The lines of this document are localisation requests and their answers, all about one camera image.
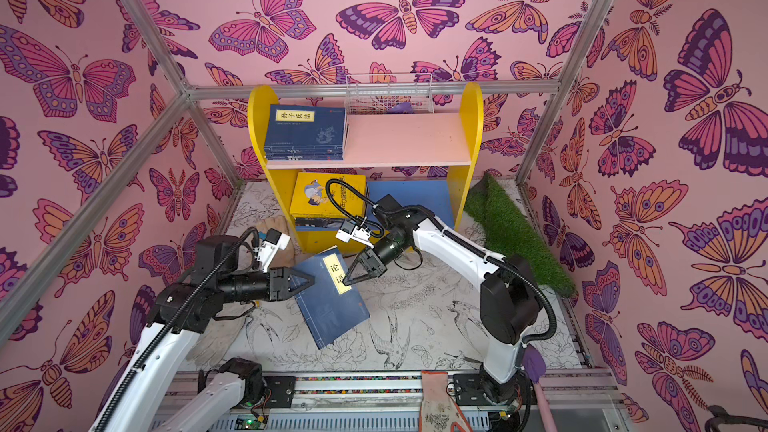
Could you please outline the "dark blue thread-bound book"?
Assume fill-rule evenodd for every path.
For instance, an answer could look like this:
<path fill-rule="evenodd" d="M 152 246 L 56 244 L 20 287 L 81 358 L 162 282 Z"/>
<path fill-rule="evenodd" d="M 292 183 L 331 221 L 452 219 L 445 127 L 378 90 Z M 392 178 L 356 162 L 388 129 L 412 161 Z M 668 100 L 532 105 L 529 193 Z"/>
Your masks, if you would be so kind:
<path fill-rule="evenodd" d="M 342 154 L 346 134 L 344 108 L 272 104 L 264 150 L 272 154 Z"/>

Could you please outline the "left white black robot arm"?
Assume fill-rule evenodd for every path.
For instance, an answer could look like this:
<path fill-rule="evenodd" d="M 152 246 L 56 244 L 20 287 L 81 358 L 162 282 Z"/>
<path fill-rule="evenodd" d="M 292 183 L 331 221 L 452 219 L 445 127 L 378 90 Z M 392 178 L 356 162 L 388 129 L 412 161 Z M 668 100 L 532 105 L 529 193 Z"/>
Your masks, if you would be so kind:
<path fill-rule="evenodd" d="M 95 419 L 94 431 L 146 431 L 187 354 L 231 303 L 282 302 L 312 287 L 313 277 L 272 267 L 291 244 L 276 229 L 198 241 L 195 259 L 157 297 L 136 352 Z"/>

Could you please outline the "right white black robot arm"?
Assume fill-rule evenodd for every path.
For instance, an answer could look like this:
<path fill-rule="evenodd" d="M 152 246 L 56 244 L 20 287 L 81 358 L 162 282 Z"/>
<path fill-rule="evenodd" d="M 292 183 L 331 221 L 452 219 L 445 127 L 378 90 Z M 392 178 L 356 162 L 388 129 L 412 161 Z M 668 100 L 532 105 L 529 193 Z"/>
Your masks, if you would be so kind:
<path fill-rule="evenodd" d="M 375 220 L 346 213 L 336 232 L 337 240 L 364 246 L 343 283 L 351 286 L 382 276 L 408 249 L 448 265 L 479 293 L 479 315 L 488 338 L 480 387 L 491 403 L 510 402 L 523 387 L 526 349 L 557 331 L 552 304 L 529 262 L 476 244 L 421 205 L 402 206 L 390 195 L 364 202 Z"/>

